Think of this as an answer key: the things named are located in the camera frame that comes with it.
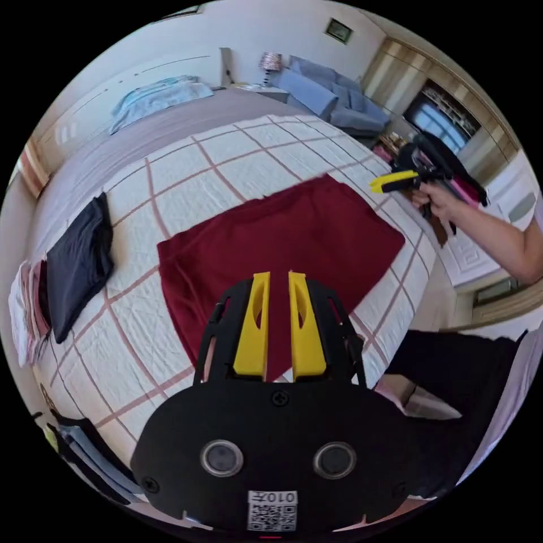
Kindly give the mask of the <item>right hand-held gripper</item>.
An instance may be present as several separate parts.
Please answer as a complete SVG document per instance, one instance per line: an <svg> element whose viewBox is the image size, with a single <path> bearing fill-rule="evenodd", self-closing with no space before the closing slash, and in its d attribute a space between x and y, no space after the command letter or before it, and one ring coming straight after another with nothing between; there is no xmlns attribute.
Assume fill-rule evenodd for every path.
<svg viewBox="0 0 543 543"><path fill-rule="evenodd" d="M391 176L379 176L369 186L373 193L407 192L423 183L437 183L456 197L456 156L444 143L406 143L392 165Z"/></svg>

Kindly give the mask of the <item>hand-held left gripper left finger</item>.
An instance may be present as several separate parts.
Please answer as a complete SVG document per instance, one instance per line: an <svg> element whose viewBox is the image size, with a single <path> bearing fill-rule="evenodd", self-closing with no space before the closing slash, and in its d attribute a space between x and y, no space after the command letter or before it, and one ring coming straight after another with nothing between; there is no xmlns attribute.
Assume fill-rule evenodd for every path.
<svg viewBox="0 0 543 543"><path fill-rule="evenodd" d="M266 377L269 294L270 273L254 274L233 365L238 377Z"/></svg>

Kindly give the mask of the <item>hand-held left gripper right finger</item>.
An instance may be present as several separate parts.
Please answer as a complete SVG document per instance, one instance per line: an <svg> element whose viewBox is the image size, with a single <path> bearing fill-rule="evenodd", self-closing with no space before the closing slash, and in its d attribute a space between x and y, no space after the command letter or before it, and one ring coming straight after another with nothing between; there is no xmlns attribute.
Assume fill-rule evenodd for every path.
<svg viewBox="0 0 543 543"><path fill-rule="evenodd" d="M290 299L291 360L294 382L321 378L326 372L322 349L309 288L303 273L288 273Z"/></svg>

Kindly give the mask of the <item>person's right hand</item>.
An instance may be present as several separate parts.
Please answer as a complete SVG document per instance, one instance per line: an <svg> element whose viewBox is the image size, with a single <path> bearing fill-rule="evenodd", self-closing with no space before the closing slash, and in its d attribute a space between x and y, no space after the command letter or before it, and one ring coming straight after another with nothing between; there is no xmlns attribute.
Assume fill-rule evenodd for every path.
<svg viewBox="0 0 543 543"><path fill-rule="evenodd" d="M411 202L417 208L429 205L432 214L442 221L450 222L456 220L459 204L463 203L437 183L423 183L419 188L413 189Z"/></svg>

